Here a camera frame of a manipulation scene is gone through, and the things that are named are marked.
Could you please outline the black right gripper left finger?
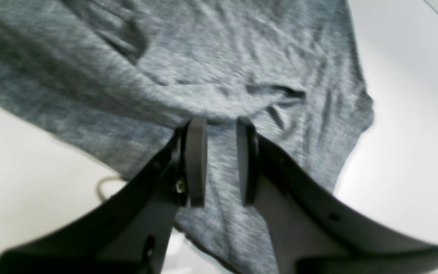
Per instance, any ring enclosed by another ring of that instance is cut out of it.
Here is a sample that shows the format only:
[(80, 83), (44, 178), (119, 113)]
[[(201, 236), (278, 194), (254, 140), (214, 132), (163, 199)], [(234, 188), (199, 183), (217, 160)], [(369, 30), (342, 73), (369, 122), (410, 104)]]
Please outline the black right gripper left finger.
[(0, 274), (159, 274), (179, 208), (205, 205), (207, 122), (179, 125), (118, 193), (71, 224), (0, 255)]

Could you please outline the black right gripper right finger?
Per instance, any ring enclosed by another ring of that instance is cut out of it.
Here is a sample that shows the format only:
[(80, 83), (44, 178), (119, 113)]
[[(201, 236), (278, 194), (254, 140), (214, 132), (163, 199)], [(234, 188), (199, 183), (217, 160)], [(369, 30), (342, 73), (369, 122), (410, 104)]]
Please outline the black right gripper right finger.
[(351, 209), (246, 117), (236, 141), (242, 203), (266, 222), (279, 273), (438, 274), (438, 245)]

